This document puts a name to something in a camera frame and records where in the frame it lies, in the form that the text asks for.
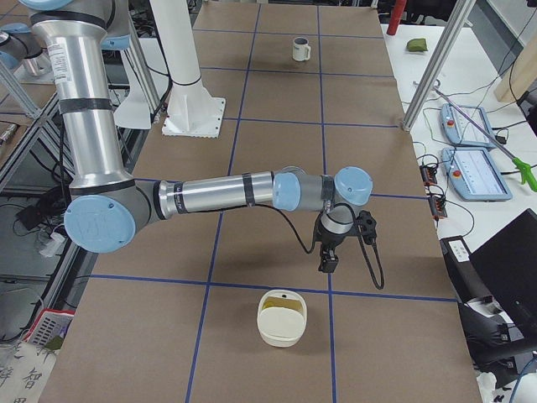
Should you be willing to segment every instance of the green object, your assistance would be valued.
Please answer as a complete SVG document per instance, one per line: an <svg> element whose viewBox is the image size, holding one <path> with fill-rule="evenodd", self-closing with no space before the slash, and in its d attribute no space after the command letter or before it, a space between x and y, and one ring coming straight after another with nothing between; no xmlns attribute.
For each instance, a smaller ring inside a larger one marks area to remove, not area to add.
<svg viewBox="0 0 537 403"><path fill-rule="evenodd" d="M55 351L55 350L59 350L63 343L64 343L64 339L61 338L60 336L56 336L52 338L48 343L46 343L44 347L49 350Z"/></svg>
<svg viewBox="0 0 537 403"><path fill-rule="evenodd" d="M529 188L532 191L537 191L537 180L531 172L531 165L526 164L520 158L513 159L513 164L519 169L522 176L522 184L528 182Z"/></svg>
<svg viewBox="0 0 537 403"><path fill-rule="evenodd" d="M409 43L406 44L406 49L409 52L425 52L427 51L427 41L425 38L415 38L409 40Z"/></svg>

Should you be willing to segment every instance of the white container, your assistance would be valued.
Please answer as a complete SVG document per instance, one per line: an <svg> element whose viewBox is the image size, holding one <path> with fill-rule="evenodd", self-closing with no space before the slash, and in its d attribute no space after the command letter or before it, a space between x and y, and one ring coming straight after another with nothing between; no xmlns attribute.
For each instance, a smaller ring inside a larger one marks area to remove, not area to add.
<svg viewBox="0 0 537 403"><path fill-rule="evenodd" d="M304 334L308 311L299 294L289 290L267 292L258 307L261 338L271 346L291 347Z"/></svg>

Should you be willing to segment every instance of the brown table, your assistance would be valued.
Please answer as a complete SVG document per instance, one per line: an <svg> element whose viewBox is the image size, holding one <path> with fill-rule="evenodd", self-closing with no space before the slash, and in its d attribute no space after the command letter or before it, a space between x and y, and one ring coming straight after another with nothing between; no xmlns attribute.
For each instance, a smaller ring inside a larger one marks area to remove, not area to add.
<svg viewBox="0 0 537 403"><path fill-rule="evenodd" d="M313 47L300 64L298 34ZM317 272L317 253L275 212L173 217L99 257L41 401L479 402L376 12L204 3L195 37L205 86L227 99L220 137L154 128L135 175L360 166L374 180L386 287L373 287L354 239L334 275ZM309 239L315 214L289 216ZM307 302L292 348L258 335L273 287Z"/></svg>

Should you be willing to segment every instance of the white label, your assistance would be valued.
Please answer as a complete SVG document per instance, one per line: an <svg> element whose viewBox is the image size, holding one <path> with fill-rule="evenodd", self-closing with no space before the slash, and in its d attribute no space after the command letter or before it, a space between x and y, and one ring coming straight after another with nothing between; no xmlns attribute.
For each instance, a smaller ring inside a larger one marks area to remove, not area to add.
<svg viewBox="0 0 537 403"><path fill-rule="evenodd" d="M459 263L470 260L468 251L464 247L464 243L462 243L462 241L450 241L450 247Z"/></svg>
<svg viewBox="0 0 537 403"><path fill-rule="evenodd" d="M49 58L55 83L71 81L70 65L67 56L65 56L65 45L52 44L49 46Z"/></svg>

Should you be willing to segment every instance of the white table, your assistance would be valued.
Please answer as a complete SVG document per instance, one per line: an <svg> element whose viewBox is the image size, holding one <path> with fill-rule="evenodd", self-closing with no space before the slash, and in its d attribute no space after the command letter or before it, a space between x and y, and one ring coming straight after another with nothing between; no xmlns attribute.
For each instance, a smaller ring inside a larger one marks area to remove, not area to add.
<svg viewBox="0 0 537 403"><path fill-rule="evenodd" d="M397 79L399 95L404 103L404 109L406 109L416 89L414 82L419 81L425 71L443 28L401 25L395 36L386 35L386 29L387 26L384 25L384 38L386 39L394 75ZM406 51L407 42L414 38L426 38L429 51L424 54L410 54ZM479 44L476 35L470 28L464 28L438 78L441 81L441 91L445 94L452 94L455 92L472 92L480 86L486 86L496 76L497 72ZM455 95L451 99L462 105L481 103L481 106L487 111L492 111L505 105L498 102L493 93L499 82L500 79L498 78L488 92L487 88L484 88L469 95ZM431 93L430 98L437 98L437 95ZM441 107L443 103L445 102L442 100L426 102L424 108ZM440 124L440 111L429 110L425 111L425 113L427 113L435 139L446 141ZM488 114L488 118L493 127L502 127L524 120L524 115L516 104L513 104L495 113ZM527 123L523 123L511 128L509 132L507 148L524 162L531 165L537 163L537 137L535 137L531 127ZM441 157L440 151L447 147L447 145L431 139L430 130L426 125L423 113L420 114L412 128L411 134L414 141L419 141L426 146L427 153L434 154L439 158ZM416 144L415 151L416 155L419 156L424 153L424 148L421 144ZM501 171L515 170L511 161L497 149L491 151L491 156ZM439 169L437 178L439 185L446 189L446 173L442 168ZM507 175L504 179L513 193L513 199L510 201L463 201L453 191L452 186L449 186L449 190L446 193L447 199L462 204L475 217L475 228L465 237L467 245L472 251L485 243L526 208L530 207L537 212L537 193L532 192L527 184L520 184L520 175ZM469 214L460 207L450 204L447 205L446 209L448 218L440 220L438 238L466 233L472 224ZM531 403L534 402L534 398L537 396L537 375L530 374L526 375L525 378L527 379L524 379L517 391L515 402ZM508 393L502 392L502 394L506 395L504 401L508 401Z"/></svg>

